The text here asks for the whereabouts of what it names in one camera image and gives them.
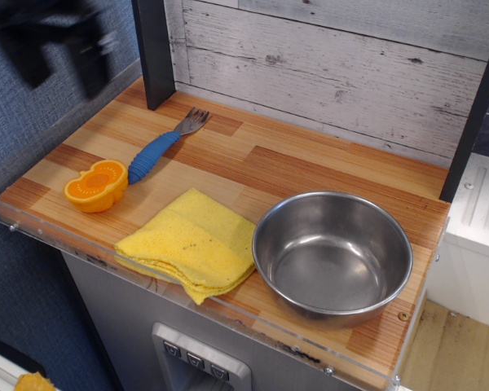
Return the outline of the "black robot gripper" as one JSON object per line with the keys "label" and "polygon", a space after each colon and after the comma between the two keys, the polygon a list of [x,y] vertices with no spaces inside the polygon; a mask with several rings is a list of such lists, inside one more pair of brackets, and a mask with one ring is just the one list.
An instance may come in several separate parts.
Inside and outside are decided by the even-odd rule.
{"label": "black robot gripper", "polygon": [[100,16],[92,1],[0,1],[0,39],[10,41],[7,54],[31,88],[51,75],[39,45],[65,46],[77,60],[86,97],[95,98],[111,81],[109,55],[118,44],[117,34],[104,30]]}

